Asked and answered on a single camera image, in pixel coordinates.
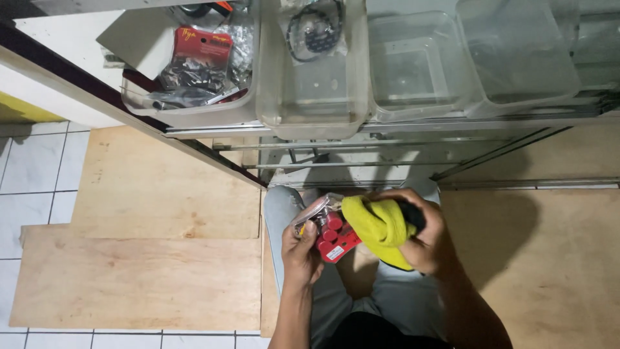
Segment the black cable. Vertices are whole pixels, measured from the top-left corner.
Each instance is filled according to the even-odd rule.
[[[288,28],[286,30],[286,47],[288,48],[288,51],[290,52],[291,57],[293,57],[294,60],[301,63],[316,61],[321,57],[322,53],[331,51],[338,44],[338,41],[340,41],[340,34],[342,33],[343,26],[342,3],[340,2],[340,0],[333,0],[333,2],[335,3],[336,11],[338,12],[338,25],[336,27],[334,27],[334,24],[325,12],[313,8],[313,5],[317,4],[316,2],[304,6],[304,8],[302,8],[299,13],[297,13],[295,16],[293,16],[293,18],[291,18],[288,23]],[[300,58],[297,57],[297,54],[295,54],[293,46],[291,45],[291,31],[293,30],[294,26],[299,25],[303,16],[308,15],[318,16],[318,18],[320,18],[320,20],[327,28],[325,29],[325,33],[319,33],[319,31],[316,29],[317,26],[315,25],[312,31],[306,33],[306,36],[304,38],[306,42],[306,48],[308,49],[308,51],[316,53],[317,55],[311,58]]]

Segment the tiled floor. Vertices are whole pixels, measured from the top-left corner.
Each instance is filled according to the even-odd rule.
[[[88,137],[73,122],[0,125],[0,349],[266,349],[259,331],[9,327],[20,227],[71,221]]]

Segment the sticker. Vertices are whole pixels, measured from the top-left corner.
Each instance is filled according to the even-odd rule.
[[[327,254],[327,257],[329,258],[330,261],[333,261],[334,259],[336,259],[336,257],[340,256],[345,250],[340,247],[340,246],[336,246],[335,249],[333,249],[330,253]]]

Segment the yellow wall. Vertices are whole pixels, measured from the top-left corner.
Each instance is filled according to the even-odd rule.
[[[63,121],[56,114],[0,92],[0,124]]]

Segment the black cloth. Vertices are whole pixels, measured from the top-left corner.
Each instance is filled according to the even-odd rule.
[[[325,349],[450,349],[437,338],[407,336],[386,319],[367,312],[353,312],[336,328]]]

